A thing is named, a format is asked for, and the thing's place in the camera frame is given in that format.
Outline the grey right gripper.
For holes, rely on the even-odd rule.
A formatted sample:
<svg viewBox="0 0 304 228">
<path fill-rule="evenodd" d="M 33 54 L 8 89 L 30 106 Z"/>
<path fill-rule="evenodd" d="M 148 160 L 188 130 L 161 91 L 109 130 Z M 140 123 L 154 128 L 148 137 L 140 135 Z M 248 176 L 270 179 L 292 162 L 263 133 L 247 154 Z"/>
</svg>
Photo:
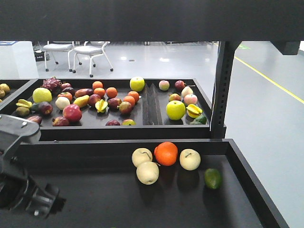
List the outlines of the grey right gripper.
<svg viewBox="0 0 304 228">
<path fill-rule="evenodd" d="M 0 116 L 0 208 L 14 214 L 28 213 L 39 219 L 61 212 L 66 199 L 59 189 L 47 184 L 41 188 L 15 156 L 22 142 L 39 141 L 39 124 L 1 114 Z"/>
</svg>

